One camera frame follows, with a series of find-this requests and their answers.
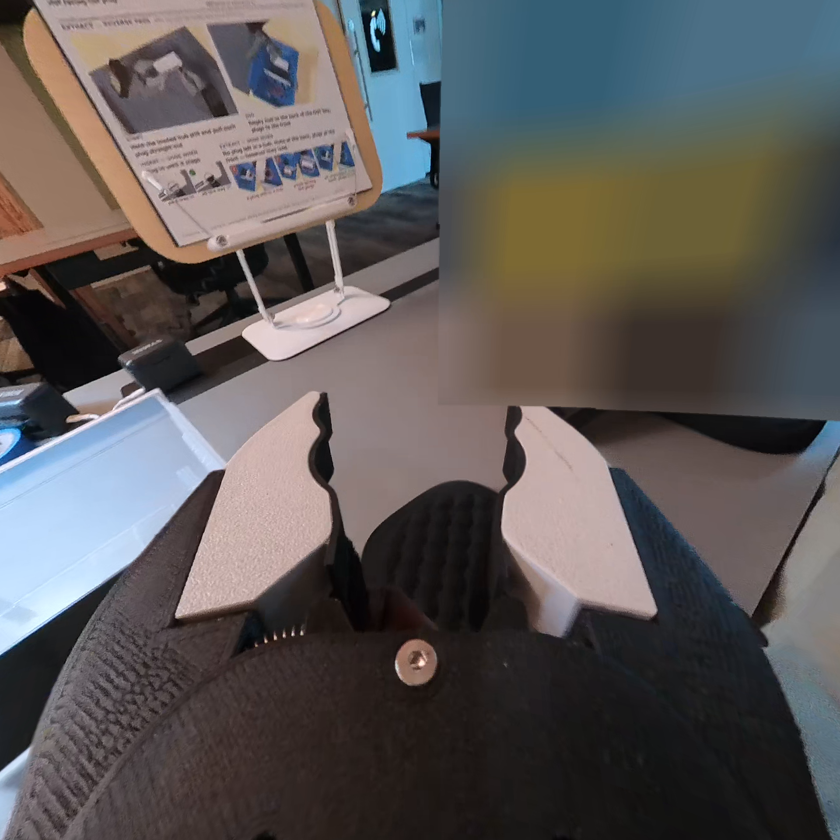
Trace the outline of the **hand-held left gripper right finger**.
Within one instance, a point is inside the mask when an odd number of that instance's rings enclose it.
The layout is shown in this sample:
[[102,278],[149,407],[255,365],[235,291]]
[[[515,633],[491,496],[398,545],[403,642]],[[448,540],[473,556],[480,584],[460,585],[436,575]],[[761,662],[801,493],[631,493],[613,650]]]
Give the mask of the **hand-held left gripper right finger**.
[[609,465],[543,406],[514,406],[506,429],[500,539],[532,630],[565,636],[584,609],[658,613]]

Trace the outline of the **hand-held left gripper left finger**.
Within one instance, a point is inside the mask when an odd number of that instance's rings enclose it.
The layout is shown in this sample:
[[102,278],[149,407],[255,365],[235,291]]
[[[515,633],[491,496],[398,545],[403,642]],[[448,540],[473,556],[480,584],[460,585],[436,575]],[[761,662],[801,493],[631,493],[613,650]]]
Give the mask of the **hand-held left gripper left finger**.
[[332,588],[342,536],[329,398],[309,392],[229,460],[187,575],[175,620],[241,612],[303,624]]

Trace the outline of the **dark rounded object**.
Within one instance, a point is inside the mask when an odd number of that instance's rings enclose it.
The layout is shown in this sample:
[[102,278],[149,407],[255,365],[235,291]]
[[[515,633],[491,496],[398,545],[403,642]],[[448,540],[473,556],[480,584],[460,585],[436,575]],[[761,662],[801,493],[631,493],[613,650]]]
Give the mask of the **dark rounded object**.
[[617,442],[682,427],[722,444],[764,455],[798,455],[826,421],[766,416],[689,413],[609,413],[604,409],[551,407],[593,443]]

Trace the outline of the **small black box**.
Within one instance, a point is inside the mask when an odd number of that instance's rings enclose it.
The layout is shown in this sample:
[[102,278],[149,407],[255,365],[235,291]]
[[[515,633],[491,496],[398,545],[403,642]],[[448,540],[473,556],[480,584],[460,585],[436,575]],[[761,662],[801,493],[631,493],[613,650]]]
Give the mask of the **small black box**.
[[119,363],[139,387],[172,392],[203,375],[197,358],[183,341],[172,337],[148,340],[122,353]]

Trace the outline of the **white board stand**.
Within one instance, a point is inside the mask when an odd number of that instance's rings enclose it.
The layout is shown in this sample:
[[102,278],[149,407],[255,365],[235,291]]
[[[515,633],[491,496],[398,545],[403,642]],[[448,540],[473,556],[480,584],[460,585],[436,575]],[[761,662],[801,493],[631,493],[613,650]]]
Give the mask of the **white board stand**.
[[288,361],[383,314],[391,303],[383,296],[344,284],[335,222],[325,223],[333,268],[332,287],[277,313],[270,313],[259,293],[244,250],[236,256],[257,304],[259,321],[243,339],[267,361]]

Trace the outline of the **clear plastic container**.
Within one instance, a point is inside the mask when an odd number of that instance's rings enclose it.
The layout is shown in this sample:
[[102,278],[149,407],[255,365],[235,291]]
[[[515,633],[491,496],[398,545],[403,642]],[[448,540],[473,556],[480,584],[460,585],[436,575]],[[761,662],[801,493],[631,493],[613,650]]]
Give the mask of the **clear plastic container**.
[[2,654],[123,571],[225,466],[159,391],[4,465]]

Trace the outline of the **black office chair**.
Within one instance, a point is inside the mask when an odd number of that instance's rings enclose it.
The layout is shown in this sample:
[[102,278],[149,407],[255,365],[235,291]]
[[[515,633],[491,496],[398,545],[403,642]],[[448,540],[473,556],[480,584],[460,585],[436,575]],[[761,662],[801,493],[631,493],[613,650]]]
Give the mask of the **black office chair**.
[[212,258],[199,264],[177,263],[154,254],[150,267],[157,278],[174,294],[184,298],[189,308],[214,293],[224,295],[223,303],[204,318],[191,325],[191,335],[215,323],[219,327],[257,314],[255,300],[242,297],[237,288],[246,282],[245,273],[236,255]]

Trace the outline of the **dark box with blue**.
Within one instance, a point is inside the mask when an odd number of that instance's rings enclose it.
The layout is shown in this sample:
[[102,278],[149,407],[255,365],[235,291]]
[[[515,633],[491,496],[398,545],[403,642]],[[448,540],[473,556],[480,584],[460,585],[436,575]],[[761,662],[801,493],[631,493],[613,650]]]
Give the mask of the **dark box with blue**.
[[1,464],[37,448],[39,443],[64,434],[67,419],[77,409],[45,382],[1,388]]

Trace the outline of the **person's cream sweatshirt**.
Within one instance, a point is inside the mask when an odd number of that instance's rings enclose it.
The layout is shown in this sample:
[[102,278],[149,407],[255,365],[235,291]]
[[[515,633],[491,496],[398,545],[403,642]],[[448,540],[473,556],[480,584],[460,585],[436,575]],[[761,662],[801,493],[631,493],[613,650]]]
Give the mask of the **person's cream sweatshirt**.
[[754,618],[805,745],[831,838],[839,838],[839,457]]

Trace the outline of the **wooden desk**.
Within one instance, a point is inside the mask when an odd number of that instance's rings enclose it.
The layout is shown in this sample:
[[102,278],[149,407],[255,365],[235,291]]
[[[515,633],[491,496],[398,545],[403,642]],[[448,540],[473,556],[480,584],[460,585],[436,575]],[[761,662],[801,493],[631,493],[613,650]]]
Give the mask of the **wooden desk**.
[[108,250],[121,246],[135,238],[136,231],[131,227],[120,231],[114,231],[105,235],[93,238],[67,241],[59,245],[42,245],[30,243],[30,247],[24,251],[20,249],[23,244],[16,241],[6,240],[2,242],[2,265],[1,277],[23,276],[37,266],[46,265],[60,259],[78,256],[88,251]]

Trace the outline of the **dark chair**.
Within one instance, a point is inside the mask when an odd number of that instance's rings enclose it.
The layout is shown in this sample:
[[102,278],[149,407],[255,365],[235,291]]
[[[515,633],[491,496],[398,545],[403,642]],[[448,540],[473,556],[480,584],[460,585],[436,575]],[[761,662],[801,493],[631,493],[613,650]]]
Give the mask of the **dark chair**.
[[[419,84],[423,103],[423,111],[427,129],[438,129],[440,120],[440,92],[441,81],[430,81]],[[439,189],[439,140],[428,140],[430,146],[430,171],[428,178],[431,186]]]

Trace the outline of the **black wall sign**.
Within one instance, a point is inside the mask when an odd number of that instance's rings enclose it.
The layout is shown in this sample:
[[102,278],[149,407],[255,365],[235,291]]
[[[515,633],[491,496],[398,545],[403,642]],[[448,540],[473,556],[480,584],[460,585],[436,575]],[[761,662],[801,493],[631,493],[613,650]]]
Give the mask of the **black wall sign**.
[[360,21],[372,74],[397,69],[389,1],[359,1]]

